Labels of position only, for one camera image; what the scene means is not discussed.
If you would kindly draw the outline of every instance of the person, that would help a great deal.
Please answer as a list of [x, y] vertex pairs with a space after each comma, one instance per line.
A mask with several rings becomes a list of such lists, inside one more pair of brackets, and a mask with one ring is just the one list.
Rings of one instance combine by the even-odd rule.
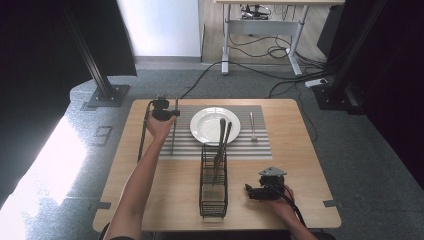
[[[153, 137], [141, 160], [128, 178], [121, 199], [111, 222], [105, 226], [100, 235], [104, 240], [139, 240], [142, 237], [142, 221], [147, 199], [152, 188], [160, 150], [169, 134], [176, 117], [168, 121], [158, 121], [149, 113], [147, 129]], [[293, 190], [286, 186], [285, 194], [294, 200]], [[314, 235], [301, 224], [293, 208], [283, 198], [265, 201], [280, 217], [287, 230], [297, 240], [316, 239]]]

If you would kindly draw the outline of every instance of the desk leg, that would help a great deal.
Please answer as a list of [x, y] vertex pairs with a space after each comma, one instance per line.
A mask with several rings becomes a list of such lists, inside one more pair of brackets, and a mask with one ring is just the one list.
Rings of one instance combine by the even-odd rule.
[[229, 31], [228, 31], [228, 25], [230, 24], [230, 11], [231, 11], [231, 4], [224, 4], [225, 8], [225, 16], [224, 21], [224, 47], [222, 50], [222, 75], [228, 75], [228, 55], [229, 55], [229, 47], [228, 47], [228, 38], [229, 38]]
[[305, 25], [305, 19], [306, 14], [308, 14], [308, 10], [308, 5], [303, 6], [302, 17], [297, 25], [296, 34], [294, 35], [293, 42], [290, 48], [286, 49], [287, 56], [290, 60], [295, 75], [302, 75], [302, 71], [300, 70], [299, 64], [297, 63], [296, 59], [296, 48], [297, 44], [299, 43], [300, 35], [302, 34], [303, 25]]

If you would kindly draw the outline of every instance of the black wire rack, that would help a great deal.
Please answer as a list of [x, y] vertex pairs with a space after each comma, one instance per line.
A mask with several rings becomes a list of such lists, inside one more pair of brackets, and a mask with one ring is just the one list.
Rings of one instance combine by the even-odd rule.
[[209, 146], [206, 144], [202, 146], [199, 208], [200, 216], [203, 218], [224, 218], [227, 214], [227, 153], [224, 149], [221, 161], [215, 165], [214, 158], [217, 152], [217, 146]]

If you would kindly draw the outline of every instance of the wooden table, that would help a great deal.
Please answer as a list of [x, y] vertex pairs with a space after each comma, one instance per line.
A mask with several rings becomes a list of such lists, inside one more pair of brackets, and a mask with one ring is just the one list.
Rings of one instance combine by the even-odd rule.
[[[302, 75], [296, 59], [296, 48], [305, 25], [309, 5], [343, 5], [345, 0], [215, 0], [215, 3], [224, 4], [224, 47], [222, 52], [222, 74], [228, 74], [229, 61], [229, 34], [258, 34], [258, 35], [289, 35], [293, 36], [290, 48], [286, 49], [293, 71]], [[298, 21], [271, 21], [271, 20], [234, 20], [231, 19], [231, 4], [246, 5], [303, 5], [301, 18]]]
[[[111, 220], [121, 191], [136, 166], [143, 117], [148, 100], [134, 101], [101, 198], [110, 209], [98, 209], [97, 231]], [[229, 204], [227, 216], [205, 218], [199, 214], [199, 160], [160, 160], [144, 214], [145, 231], [202, 231], [284, 229], [269, 207], [248, 198], [247, 183], [259, 187], [258, 173], [270, 166], [286, 172], [285, 182], [295, 191], [296, 204], [309, 228], [337, 228], [341, 219], [327, 181], [294, 100], [289, 99], [182, 99], [179, 105], [261, 105], [272, 151], [272, 160], [228, 160]], [[151, 141], [146, 134], [146, 146]]]

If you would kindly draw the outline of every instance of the power strip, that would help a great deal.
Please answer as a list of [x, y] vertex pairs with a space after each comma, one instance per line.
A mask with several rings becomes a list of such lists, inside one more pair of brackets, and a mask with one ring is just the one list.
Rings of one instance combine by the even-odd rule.
[[313, 87], [313, 86], [323, 85], [323, 84], [327, 84], [327, 83], [328, 83], [328, 81], [325, 78], [320, 78], [320, 79], [305, 82], [305, 87], [310, 88], [310, 87]]

